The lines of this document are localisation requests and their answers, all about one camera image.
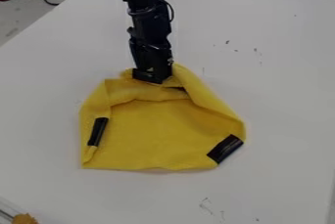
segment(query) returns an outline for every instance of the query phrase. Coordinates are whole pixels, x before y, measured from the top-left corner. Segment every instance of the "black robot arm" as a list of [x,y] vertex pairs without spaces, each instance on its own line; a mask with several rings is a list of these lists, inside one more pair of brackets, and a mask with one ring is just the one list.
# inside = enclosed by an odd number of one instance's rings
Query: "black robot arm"
[[128,13],[133,21],[133,27],[128,29],[130,50],[137,66],[133,78],[163,83],[171,76],[173,63],[168,42],[173,9],[165,0],[123,1],[128,4]]

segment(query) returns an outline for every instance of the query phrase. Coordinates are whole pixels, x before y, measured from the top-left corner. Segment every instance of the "white table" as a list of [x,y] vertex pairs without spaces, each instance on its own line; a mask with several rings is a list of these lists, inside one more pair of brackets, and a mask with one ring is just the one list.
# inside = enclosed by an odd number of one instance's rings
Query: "white table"
[[68,0],[0,50],[0,195],[45,224],[324,223],[334,0],[168,1],[175,59],[245,119],[248,144],[211,171],[80,169],[79,105],[133,61],[121,0]]

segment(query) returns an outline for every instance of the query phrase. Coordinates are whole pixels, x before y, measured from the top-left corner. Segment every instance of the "yellow fabric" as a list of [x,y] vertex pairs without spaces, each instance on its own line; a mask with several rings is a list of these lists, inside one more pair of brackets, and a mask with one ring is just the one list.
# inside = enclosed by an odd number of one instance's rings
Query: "yellow fabric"
[[14,217],[12,224],[38,224],[29,214],[19,214]]
[[[99,147],[88,147],[99,117],[109,123]],[[239,117],[178,64],[163,85],[132,79],[131,70],[105,80],[81,108],[80,131],[82,166],[98,169],[214,168],[210,150],[230,134],[245,140]]]

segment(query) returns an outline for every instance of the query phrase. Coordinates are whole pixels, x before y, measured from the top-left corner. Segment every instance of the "black tape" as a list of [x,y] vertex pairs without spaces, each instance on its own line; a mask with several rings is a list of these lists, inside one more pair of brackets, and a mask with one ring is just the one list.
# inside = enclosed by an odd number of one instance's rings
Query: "black tape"
[[89,138],[87,146],[99,147],[99,144],[104,134],[107,123],[108,123],[107,118],[96,118],[95,119],[91,138]]
[[243,142],[234,135],[229,135],[222,142],[216,145],[207,156],[213,159],[217,164],[223,162],[224,159],[233,154],[242,147]]

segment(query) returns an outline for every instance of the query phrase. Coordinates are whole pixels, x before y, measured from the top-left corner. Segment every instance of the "gray floor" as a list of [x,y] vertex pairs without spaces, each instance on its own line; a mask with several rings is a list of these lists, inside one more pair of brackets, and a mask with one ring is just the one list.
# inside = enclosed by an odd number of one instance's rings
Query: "gray floor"
[[[65,0],[52,0],[56,3],[63,1]],[[43,0],[0,2],[0,46],[54,8]]]

